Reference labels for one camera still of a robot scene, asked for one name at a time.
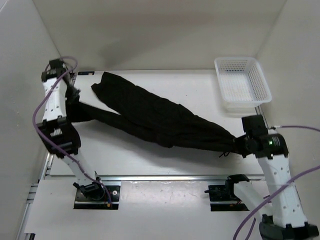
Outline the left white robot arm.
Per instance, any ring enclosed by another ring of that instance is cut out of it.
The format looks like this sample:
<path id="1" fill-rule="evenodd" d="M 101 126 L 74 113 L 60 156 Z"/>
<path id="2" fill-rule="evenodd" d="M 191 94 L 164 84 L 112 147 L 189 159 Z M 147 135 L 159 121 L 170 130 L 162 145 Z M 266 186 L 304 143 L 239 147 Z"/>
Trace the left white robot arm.
<path id="1" fill-rule="evenodd" d="M 80 135 L 67 117 L 66 106 L 79 95 L 71 84 L 70 73 L 63 67 L 42 72 L 45 91 L 44 115 L 35 129 L 49 153 L 61 159 L 76 177 L 73 185 L 94 201 L 105 196 L 101 179 L 80 152 Z"/>

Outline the black trousers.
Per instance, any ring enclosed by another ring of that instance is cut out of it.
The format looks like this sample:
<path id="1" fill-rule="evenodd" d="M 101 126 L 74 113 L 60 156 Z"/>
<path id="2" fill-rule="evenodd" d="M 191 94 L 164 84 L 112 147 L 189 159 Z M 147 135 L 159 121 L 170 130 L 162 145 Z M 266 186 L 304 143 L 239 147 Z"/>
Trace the black trousers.
<path id="1" fill-rule="evenodd" d="M 165 148 L 249 155 L 249 151 L 244 146 L 237 146 L 235 136 L 222 126 L 119 75 L 104 72 L 100 83 L 93 84 L 91 89 L 111 111 L 90 106 L 76 98 L 66 104 L 71 122 L 96 120 Z"/>

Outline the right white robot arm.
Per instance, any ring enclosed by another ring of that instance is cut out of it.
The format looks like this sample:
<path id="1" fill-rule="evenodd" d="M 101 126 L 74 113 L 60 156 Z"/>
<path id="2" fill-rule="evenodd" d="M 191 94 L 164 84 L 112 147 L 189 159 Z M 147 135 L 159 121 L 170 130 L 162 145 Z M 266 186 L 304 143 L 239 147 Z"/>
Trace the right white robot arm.
<path id="1" fill-rule="evenodd" d="M 312 240 L 320 231 L 309 223 L 295 185 L 296 179 L 319 169 L 314 167 L 291 176 L 289 150 L 285 138 L 276 130 L 267 128 L 262 115 L 242 117 L 244 135 L 234 139 L 242 157 L 254 155 L 264 174 L 269 196 L 263 198 L 244 174 L 230 175 L 224 193 L 230 200 L 239 199 L 249 210 L 236 229 L 233 239 L 244 225 L 254 218 L 263 240 Z"/>

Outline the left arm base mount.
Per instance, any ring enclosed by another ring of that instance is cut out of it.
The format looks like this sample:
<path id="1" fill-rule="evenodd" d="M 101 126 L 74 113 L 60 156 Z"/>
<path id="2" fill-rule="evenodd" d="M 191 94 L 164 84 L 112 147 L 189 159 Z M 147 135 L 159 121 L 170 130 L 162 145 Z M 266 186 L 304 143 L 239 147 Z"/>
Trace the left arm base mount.
<path id="1" fill-rule="evenodd" d="M 73 208 L 76 210 L 118 210 L 121 195 L 120 182 L 106 185 L 109 193 L 99 184 L 92 183 L 88 186 L 79 186 L 74 182 L 76 188 Z"/>

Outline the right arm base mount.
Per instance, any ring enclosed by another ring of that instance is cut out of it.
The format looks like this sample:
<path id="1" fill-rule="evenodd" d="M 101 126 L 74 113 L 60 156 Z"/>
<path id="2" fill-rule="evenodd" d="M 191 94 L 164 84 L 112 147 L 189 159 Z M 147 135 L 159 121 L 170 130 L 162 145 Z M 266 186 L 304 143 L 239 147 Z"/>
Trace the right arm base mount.
<path id="1" fill-rule="evenodd" d="M 208 194 L 211 212 L 243 212 L 248 211 L 247 206 L 234 194 L 234 185 L 240 182 L 249 182 L 244 174 L 230 175 L 224 184 L 208 185 L 204 191 Z"/>

